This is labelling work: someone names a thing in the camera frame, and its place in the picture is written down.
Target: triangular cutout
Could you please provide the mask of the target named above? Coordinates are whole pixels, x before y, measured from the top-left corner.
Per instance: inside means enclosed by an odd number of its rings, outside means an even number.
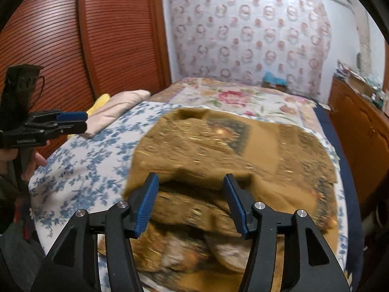
[[[320,245],[316,235],[310,228],[305,229],[308,247],[308,263],[314,267],[316,265],[326,265],[329,263],[329,258],[323,247]]]
[[[66,236],[61,248],[54,256],[54,263],[58,265],[65,265],[67,267],[74,266],[74,252],[75,252],[75,238],[77,236],[77,229],[72,228]]]

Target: white sheet with blue flowers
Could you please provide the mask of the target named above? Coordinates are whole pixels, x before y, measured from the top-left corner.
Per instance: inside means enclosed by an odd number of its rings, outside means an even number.
[[[139,140],[161,115],[178,107],[182,105],[142,102],[94,138],[76,136],[68,140],[49,157],[46,167],[36,171],[29,185],[32,218],[45,253],[48,253],[76,210],[83,208],[90,213],[107,210],[122,199],[132,154]],[[334,187],[339,225],[336,257],[344,270],[348,227],[338,157],[326,138],[310,129],[304,130],[320,140],[335,166],[338,183]],[[102,291],[110,291],[103,256],[99,256],[99,268]]]

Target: brown garment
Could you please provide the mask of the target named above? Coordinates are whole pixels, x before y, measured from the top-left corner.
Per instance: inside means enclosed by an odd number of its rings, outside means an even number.
[[[237,291],[246,265],[238,256],[248,256],[250,246],[238,238],[220,191],[227,173],[274,210],[305,209],[336,250],[334,167],[318,139],[300,127],[176,109],[139,142],[124,198],[150,172],[158,173],[160,191],[146,233],[131,243],[139,270],[160,285],[177,291]],[[182,230],[197,238],[180,238]],[[282,242],[273,290],[282,277]],[[166,256],[175,261],[167,262]]]

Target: dresser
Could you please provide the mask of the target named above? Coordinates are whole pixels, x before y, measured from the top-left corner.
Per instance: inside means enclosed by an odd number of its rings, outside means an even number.
[[[362,203],[389,170],[389,118],[337,78],[328,105]]]

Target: metal screw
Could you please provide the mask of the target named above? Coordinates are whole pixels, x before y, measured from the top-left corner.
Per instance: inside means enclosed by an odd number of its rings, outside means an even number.
[[[298,210],[297,211],[297,215],[300,216],[300,217],[305,217],[305,216],[307,216],[307,213],[304,210]]]
[[[76,215],[77,217],[82,217],[82,216],[85,215],[85,213],[86,213],[86,210],[80,209],[80,210],[77,210],[77,212],[75,212],[75,215]]]
[[[263,209],[266,207],[266,205],[265,205],[265,203],[262,203],[262,202],[256,202],[256,203],[254,204],[254,207],[255,207],[256,209],[258,209],[258,210],[263,210]]]
[[[116,203],[116,205],[120,209],[125,209],[128,206],[128,202],[127,201],[119,201],[118,203]]]

